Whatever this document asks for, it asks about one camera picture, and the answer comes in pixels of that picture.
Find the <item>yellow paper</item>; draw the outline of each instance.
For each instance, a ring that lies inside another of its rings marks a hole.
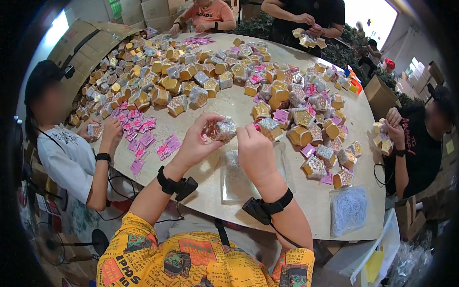
[[[447,152],[448,154],[454,152],[453,140],[450,140],[450,141],[446,144],[446,152]]]
[[[384,252],[375,250],[365,263],[365,268],[367,270],[367,280],[370,283],[373,283],[378,276],[379,269],[381,269],[382,259],[384,258]]]

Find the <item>black shirt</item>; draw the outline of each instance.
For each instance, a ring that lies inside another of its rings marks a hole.
[[[406,169],[408,185],[403,198],[411,197],[424,189],[436,178],[442,162],[442,142],[432,139],[425,126],[425,108],[399,108],[400,124],[405,130]],[[386,193],[395,194],[395,156],[384,158]]]
[[[282,7],[294,15],[307,13],[314,17],[315,22],[323,28],[329,28],[331,23],[344,25],[344,1],[343,0],[279,0],[285,5]],[[269,40],[306,51],[320,57],[320,48],[309,49],[301,46],[299,40],[292,34],[292,30],[311,28],[306,23],[275,19],[271,27]]]

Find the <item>orange t-shirt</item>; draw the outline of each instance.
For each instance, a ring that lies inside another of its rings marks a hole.
[[[193,26],[206,22],[226,22],[234,20],[233,11],[222,0],[216,0],[207,9],[199,8],[196,5],[188,8],[184,13],[185,19],[193,19]]]

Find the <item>plastic bag of string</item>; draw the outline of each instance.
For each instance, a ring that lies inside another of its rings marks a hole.
[[[330,192],[330,237],[340,237],[365,225],[367,199],[363,186],[351,186]]]

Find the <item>person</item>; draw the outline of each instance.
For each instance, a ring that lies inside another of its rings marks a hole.
[[[162,170],[166,179],[178,182],[189,168],[224,143],[204,143],[202,129],[208,121],[222,119],[203,113],[186,132],[176,156]],[[271,141],[253,124],[236,130],[238,161],[266,203],[275,203],[287,191],[276,168]],[[310,286],[314,253],[311,229],[295,198],[272,214],[274,227],[300,248],[277,233],[283,252],[272,275],[247,243],[252,239],[215,223],[194,222],[185,217],[169,229],[170,238],[159,245],[153,229],[171,196],[162,191],[156,177],[136,197],[97,264],[97,286],[279,286],[280,281]]]
[[[364,51],[367,53],[368,56],[363,55],[360,60],[358,61],[358,65],[362,66],[363,64],[367,64],[370,67],[368,71],[368,78],[371,78],[371,75],[376,70],[381,60],[382,54],[379,52],[378,48],[376,47],[378,43],[370,39],[368,40],[368,46],[364,47]]]
[[[303,28],[311,36],[338,38],[344,27],[343,0],[265,0],[261,9],[275,17],[268,40],[320,57],[319,46],[305,48],[292,34]]]
[[[357,26],[357,30],[356,30],[357,37],[360,39],[365,38],[365,31],[364,31],[364,27],[362,26],[362,22],[357,21],[355,26]]]
[[[108,161],[97,160],[88,135],[89,124],[100,124],[97,119],[88,119],[78,133],[59,126],[63,114],[64,87],[60,80],[63,71],[50,60],[35,66],[27,80],[25,89],[27,138],[38,151],[40,161],[48,176],[69,194],[87,207],[103,211],[107,199],[120,210],[128,210],[134,195],[130,182],[114,180],[108,185]],[[104,124],[100,154],[109,154],[115,145],[121,123],[116,118],[107,118]]]
[[[434,102],[427,108],[391,108],[387,113],[388,132],[395,155],[384,158],[386,193],[411,197],[435,179],[442,161],[442,137],[454,125],[453,103],[448,88],[438,86]]]
[[[231,5],[222,0],[193,0],[193,5],[174,21],[169,33],[176,35],[185,27],[188,19],[193,19],[193,27],[198,33],[236,28]]]

